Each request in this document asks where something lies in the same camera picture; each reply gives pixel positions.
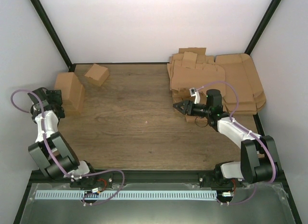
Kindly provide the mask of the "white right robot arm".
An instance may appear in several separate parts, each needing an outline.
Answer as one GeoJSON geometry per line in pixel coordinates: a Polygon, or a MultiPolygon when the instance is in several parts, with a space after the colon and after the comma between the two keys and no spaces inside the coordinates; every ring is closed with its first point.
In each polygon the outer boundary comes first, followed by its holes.
{"type": "Polygon", "coordinates": [[[185,100],[173,104],[180,113],[205,118],[208,126],[228,137],[240,149],[240,161],[230,161],[216,165],[214,182],[226,186],[231,179],[244,180],[254,184],[272,183],[280,175],[282,168],[274,139],[247,129],[223,110],[219,90],[206,92],[206,103],[185,100]]]}

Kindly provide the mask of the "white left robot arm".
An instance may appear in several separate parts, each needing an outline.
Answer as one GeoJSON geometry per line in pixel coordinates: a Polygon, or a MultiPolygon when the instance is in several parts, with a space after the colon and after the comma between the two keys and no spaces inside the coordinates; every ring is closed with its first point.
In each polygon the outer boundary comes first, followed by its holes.
{"type": "Polygon", "coordinates": [[[65,118],[60,90],[38,88],[28,93],[33,105],[32,119],[38,127],[35,143],[28,147],[32,159],[45,177],[81,179],[87,187],[98,183],[98,174],[89,163],[80,161],[69,143],[58,131],[60,119],[65,118]]]}

